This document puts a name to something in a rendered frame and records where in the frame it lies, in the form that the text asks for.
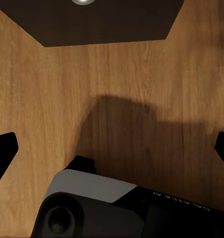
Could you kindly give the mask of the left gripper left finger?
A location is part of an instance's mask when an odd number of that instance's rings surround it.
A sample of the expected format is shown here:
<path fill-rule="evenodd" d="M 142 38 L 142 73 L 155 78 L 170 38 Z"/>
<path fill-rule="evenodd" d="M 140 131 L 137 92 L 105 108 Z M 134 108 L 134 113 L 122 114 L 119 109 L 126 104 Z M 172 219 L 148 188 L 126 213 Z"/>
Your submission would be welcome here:
<path fill-rule="evenodd" d="M 0 135 L 0 179 L 18 152 L 18 143 L 14 132 Z"/>

